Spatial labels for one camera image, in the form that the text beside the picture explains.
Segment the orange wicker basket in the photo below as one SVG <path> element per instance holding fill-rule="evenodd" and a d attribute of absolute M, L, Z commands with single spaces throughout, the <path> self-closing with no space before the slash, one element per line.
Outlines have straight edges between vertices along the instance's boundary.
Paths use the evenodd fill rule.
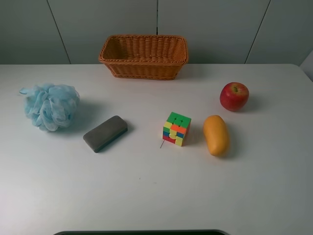
<path fill-rule="evenodd" d="M 112 35 L 98 56 L 117 78 L 173 80 L 189 59 L 187 41 L 173 35 Z"/>

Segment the multicoloured puzzle cube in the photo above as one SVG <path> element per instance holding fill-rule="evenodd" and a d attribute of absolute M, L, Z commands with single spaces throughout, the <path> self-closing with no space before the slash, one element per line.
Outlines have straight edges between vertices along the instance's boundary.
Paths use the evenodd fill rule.
<path fill-rule="evenodd" d="M 163 125 L 162 139 L 178 146 L 184 146 L 191 124 L 191 118 L 171 112 Z"/>

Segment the blue mesh bath sponge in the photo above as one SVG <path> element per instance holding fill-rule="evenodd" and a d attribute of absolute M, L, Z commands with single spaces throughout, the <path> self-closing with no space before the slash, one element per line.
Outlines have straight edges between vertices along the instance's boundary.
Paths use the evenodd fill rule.
<path fill-rule="evenodd" d="M 40 130 L 54 132 L 68 128 L 80 102 L 73 86 L 44 84 L 31 89 L 22 88 L 24 113 L 32 125 Z"/>

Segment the grey whiteboard eraser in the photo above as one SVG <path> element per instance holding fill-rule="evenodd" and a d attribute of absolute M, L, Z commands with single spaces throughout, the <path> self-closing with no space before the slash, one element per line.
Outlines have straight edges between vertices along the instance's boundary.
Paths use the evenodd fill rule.
<path fill-rule="evenodd" d="M 113 116 L 83 136 L 86 144 L 98 153 L 128 131 L 128 124 L 120 116 Z"/>

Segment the yellow mango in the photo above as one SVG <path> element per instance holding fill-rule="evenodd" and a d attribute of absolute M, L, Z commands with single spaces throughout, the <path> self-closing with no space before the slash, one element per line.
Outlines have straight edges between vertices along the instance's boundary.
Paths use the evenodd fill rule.
<path fill-rule="evenodd" d="M 230 147 L 229 131 L 219 115 L 209 116 L 203 123 L 203 134 L 209 153 L 215 157 L 224 156 Z"/>

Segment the red apple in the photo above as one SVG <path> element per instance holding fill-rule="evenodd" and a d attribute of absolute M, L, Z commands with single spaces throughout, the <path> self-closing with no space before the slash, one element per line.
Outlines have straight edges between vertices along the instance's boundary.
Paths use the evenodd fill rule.
<path fill-rule="evenodd" d="M 224 86 L 220 94 L 221 105 L 232 112 L 242 109 L 249 98 L 248 88 L 239 82 L 231 82 Z"/>

